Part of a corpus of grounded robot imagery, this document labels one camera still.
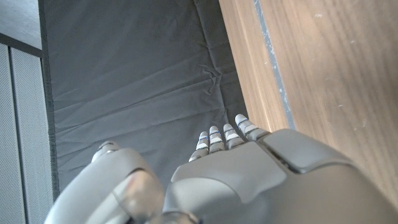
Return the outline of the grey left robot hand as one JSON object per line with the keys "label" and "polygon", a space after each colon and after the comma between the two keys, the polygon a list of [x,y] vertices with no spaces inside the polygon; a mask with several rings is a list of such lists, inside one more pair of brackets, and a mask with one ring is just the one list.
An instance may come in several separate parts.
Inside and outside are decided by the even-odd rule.
{"label": "grey left robot hand", "polygon": [[238,114],[200,134],[167,187],[141,155],[100,145],[47,223],[396,223],[397,209],[326,144]]}

